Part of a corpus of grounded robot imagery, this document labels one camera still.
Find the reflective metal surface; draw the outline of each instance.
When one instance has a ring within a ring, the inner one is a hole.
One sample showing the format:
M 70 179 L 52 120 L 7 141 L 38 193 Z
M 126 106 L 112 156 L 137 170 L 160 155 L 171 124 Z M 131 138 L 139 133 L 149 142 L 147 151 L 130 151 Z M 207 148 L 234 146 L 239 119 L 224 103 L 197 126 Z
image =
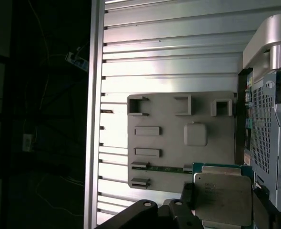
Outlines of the reflective metal surface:
M 258 28 L 243 52 L 243 68 L 252 67 L 262 53 L 281 43 L 281 14 L 267 18 Z
M 120 10 L 109 12 L 105 15 L 105 26 L 195 17 L 202 15 L 206 16 L 211 14 L 224 14 L 229 12 L 270 8 L 275 6 L 281 6 L 281 1 L 244 0 L 236 1 L 235 4 L 232 4 L 232 0 L 201 0 L 187 2 L 172 1 L 170 4 L 127 9 L 124 12 Z
M 174 1 L 174 0 L 106 0 L 105 10 L 115 10 L 125 7 L 154 4 L 164 1 Z
M 104 2 L 92 1 L 90 56 L 89 56 L 89 89 L 88 121 L 85 168 L 84 228 L 97 226 L 97 189 L 98 189 L 98 149 L 100 129 L 100 88 Z
M 180 198 L 129 188 L 127 96 L 237 91 L 238 57 L 264 19 L 281 13 L 281 0 L 218 2 L 93 1 L 85 229 L 127 207 L 125 201 L 150 199 L 161 205 L 165 199 Z M 100 114 L 100 108 L 113 113 Z
M 124 42 L 227 32 L 255 31 L 263 20 L 277 13 L 279 13 L 279 10 L 218 14 L 214 17 L 196 17 L 171 21 L 165 20 L 159 21 L 158 23 L 153 22 L 109 28 L 104 33 L 104 42 Z

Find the metal mesh grille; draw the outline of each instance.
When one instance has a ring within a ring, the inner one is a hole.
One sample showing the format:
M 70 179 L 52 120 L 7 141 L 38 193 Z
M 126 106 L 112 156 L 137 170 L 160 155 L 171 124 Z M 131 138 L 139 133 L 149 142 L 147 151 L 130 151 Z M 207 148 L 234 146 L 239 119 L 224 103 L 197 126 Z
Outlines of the metal mesh grille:
M 251 159 L 269 173 L 272 98 L 263 94 L 263 87 L 252 92 Z

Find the white cable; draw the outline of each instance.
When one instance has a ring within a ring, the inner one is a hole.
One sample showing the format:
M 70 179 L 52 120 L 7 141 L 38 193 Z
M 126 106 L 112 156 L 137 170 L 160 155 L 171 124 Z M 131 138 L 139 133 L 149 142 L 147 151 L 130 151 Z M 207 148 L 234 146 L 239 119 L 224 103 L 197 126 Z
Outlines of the white cable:
M 37 194 L 41 199 L 43 199 L 43 200 L 44 200 L 51 208 L 53 208 L 53 209 L 64 210 L 64 211 L 66 211 L 67 213 L 69 213 L 69 214 L 72 215 L 72 216 L 83 216 L 83 215 L 81 215 L 81 214 L 74 214 L 74 213 L 70 212 L 69 210 L 67 210 L 66 208 L 53 206 L 47 199 L 45 199 L 43 196 L 41 196 L 41 195 L 38 193 L 38 188 L 39 188 L 40 184 L 44 181 L 44 179 L 46 178 L 47 175 L 48 175 L 48 174 L 45 174 L 45 175 L 42 177 L 41 181 L 37 184 L 37 187 L 36 187 L 36 190 L 35 190 L 36 194 Z
M 64 177 L 62 177 L 62 176 L 60 176 L 60 177 L 61 177 L 63 180 L 65 180 L 65 181 L 69 182 L 69 183 L 72 183 L 72 184 L 75 184 L 75 185 L 78 185 L 78 186 L 84 187 L 84 185 L 83 185 L 83 184 L 76 183 L 76 182 L 74 182 L 74 181 L 72 181 L 72 180 L 68 180 L 68 179 L 66 179 L 66 178 L 64 178 Z
M 30 0 L 28 0 L 28 3 L 30 5 L 30 8 L 31 10 L 33 11 L 37 21 L 38 21 L 38 24 L 39 24 L 39 27 L 40 27 L 40 30 L 41 30 L 41 33 L 42 33 L 42 37 L 43 37 L 43 40 L 44 40 L 44 44 L 45 44 L 45 48 L 46 48 L 46 57 L 47 57 L 47 63 L 48 65 L 50 65 L 50 59 L 49 59 L 49 56 L 50 56 L 50 51 L 49 51 L 49 46 L 47 45 L 47 42 L 46 42 L 46 39 L 45 39 L 45 35 L 44 35 L 44 31 L 43 31 L 43 28 L 42 28 L 42 25 L 41 25 L 41 22 L 40 22 L 40 19 L 36 13 L 36 11 L 34 10 Z M 42 104 L 43 104 L 43 100 L 44 100 L 44 97 L 45 97 L 45 93 L 46 93 L 46 89 L 47 89 L 47 85 L 49 84 L 49 81 L 50 81 L 50 74 L 48 73 L 47 75 L 47 80 L 46 80 L 46 83 L 45 83 L 45 87 L 44 87 L 44 91 L 43 91 L 43 96 L 42 96 L 42 99 L 41 99 L 41 102 L 40 102 L 40 107 L 39 107 L 39 110 L 41 110 L 41 107 L 42 107 Z
M 42 60 L 40 62 L 40 66 L 44 64 L 44 62 L 46 62 L 47 60 L 50 59 L 50 57 L 53 57 L 53 56 L 67 56 L 66 54 L 53 54 L 53 55 L 50 55 L 49 57 L 45 58 L 44 60 Z
M 82 181 L 79 181 L 79 180 L 75 180 L 74 178 L 72 177 L 67 177 L 67 179 L 71 180 L 71 181 L 74 181 L 74 182 L 77 182 L 77 183 L 80 183 L 80 184 L 83 184 L 84 182 Z

